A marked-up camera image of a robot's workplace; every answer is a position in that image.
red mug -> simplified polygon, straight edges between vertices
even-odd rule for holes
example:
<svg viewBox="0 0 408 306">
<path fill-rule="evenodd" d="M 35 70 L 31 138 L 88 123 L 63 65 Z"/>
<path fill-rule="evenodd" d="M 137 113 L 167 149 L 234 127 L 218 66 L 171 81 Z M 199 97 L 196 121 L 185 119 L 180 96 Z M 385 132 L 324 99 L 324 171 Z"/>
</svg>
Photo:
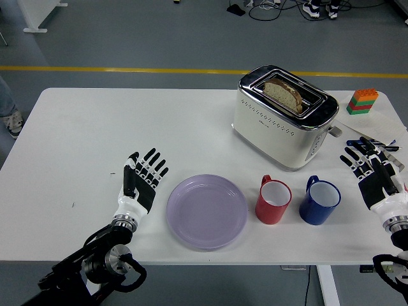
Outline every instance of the red mug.
<svg viewBox="0 0 408 306">
<path fill-rule="evenodd" d="M 278 223 L 292 200 L 291 189 L 280 180 L 272 180 L 269 175 L 262 178 L 255 214 L 265 224 Z"/>
</svg>

jeans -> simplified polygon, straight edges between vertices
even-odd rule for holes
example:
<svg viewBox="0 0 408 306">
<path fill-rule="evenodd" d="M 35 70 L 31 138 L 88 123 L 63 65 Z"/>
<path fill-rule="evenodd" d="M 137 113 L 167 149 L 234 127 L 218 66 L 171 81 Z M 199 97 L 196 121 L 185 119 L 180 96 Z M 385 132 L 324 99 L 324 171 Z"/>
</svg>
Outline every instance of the jeans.
<svg viewBox="0 0 408 306">
<path fill-rule="evenodd" d="M 320 6 L 321 0 L 312 0 L 312 5 L 314 6 Z M 330 3 L 332 6 L 339 6 L 340 5 L 340 0 L 332 0 Z"/>
<path fill-rule="evenodd" d="M 0 76 L 0 117 L 10 116 L 17 110 L 11 89 Z"/>
</svg>

toaster slot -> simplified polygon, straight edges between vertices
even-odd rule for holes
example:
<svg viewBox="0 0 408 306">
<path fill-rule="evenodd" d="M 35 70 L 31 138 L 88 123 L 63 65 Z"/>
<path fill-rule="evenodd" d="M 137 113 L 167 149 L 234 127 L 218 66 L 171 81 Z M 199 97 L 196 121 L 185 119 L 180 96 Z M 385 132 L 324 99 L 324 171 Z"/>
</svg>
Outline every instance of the toaster slot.
<svg viewBox="0 0 408 306">
<path fill-rule="evenodd" d="M 279 79 L 288 85 L 295 88 L 300 96 L 302 97 L 302 112 L 297 113 L 294 110 L 288 108 L 286 105 L 283 105 L 279 101 L 270 98 L 266 94 L 263 93 L 264 84 L 267 80 L 270 79 Z M 322 96 L 319 92 L 316 92 L 312 87 L 308 84 L 305 84 L 300 79 L 294 78 L 291 75 L 283 73 L 282 71 L 272 70 L 269 74 L 265 75 L 263 78 L 260 78 L 252 85 L 252 90 L 256 91 L 258 94 L 262 95 L 265 99 L 266 103 L 270 103 L 273 106 L 278 107 L 279 109 L 283 110 L 290 116 L 295 116 L 298 118 L 305 118 L 310 114 L 313 109 L 317 108 L 323 101 L 324 96 Z"/>
</svg>

gray floor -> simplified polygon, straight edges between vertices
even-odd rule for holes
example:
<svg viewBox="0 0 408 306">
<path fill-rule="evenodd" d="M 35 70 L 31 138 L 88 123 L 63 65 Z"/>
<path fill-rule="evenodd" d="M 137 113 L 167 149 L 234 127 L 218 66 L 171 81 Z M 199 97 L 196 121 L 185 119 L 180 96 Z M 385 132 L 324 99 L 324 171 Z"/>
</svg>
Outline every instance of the gray floor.
<svg viewBox="0 0 408 306">
<path fill-rule="evenodd" d="M 260 22 L 248 10 L 243 17 L 227 13 L 227 0 L 65 2 L 68 7 L 56 8 L 43 23 L 48 33 L 27 34 L 17 0 L 0 0 L 0 31 L 9 44 L 0 41 L 0 74 L 25 117 L 49 87 L 235 89 L 241 78 L 234 73 L 29 71 L 27 66 L 251 70 L 274 64 L 289 71 L 371 73 L 303 78 L 326 90 L 374 87 L 389 97 L 408 125 L 408 27 L 389 4 L 341 11 L 336 21 L 309 22 L 293 8 L 277 20 Z M 355 6 L 382 2 L 350 1 Z M 231 3 L 242 7 L 241 1 Z M 288 1 L 286 7 L 293 4 Z M 277 15 L 252 12 L 257 18 Z M 374 75 L 378 73 L 391 76 Z M 0 165 L 13 143 L 0 129 Z M 50 267 L 1 263 L 5 305 L 20 305 L 35 294 L 36 281 Z M 139 290 L 114 294 L 104 305 L 303 305 L 307 285 L 306 272 L 284 272 L 276 266 L 150 266 L 148 272 Z M 376 274 L 359 274 L 357 266 L 336 266 L 333 274 L 341 306 L 405 305 Z M 307 305 L 322 305 L 315 268 L 311 276 Z"/>
</svg>

white toaster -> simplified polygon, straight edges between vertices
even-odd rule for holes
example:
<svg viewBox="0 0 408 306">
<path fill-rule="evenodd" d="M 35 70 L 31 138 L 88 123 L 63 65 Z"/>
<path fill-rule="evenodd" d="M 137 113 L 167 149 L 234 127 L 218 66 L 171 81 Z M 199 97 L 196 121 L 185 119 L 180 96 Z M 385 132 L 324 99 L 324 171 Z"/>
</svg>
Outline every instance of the white toaster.
<svg viewBox="0 0 408 306">
<path fill-rule="evenodd" d="M 271 78 L 299 92 L 301 113 L 263 94 L 263 84 Z M 297 170 L 316 155 L 338 111 L 337 101 L 324 91 L 279 67 L 261 66 L 238 83 L 233 128 L 285 170 Z"/>
</svg>

